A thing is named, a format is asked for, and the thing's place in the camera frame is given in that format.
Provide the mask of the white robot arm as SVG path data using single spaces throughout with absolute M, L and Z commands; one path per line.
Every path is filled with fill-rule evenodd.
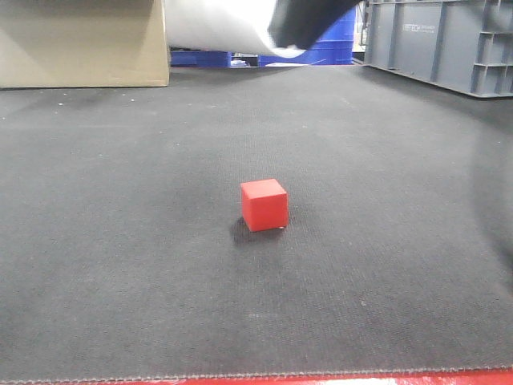
M 165 1 L 172 48 L 295 58 L 356 1 Z

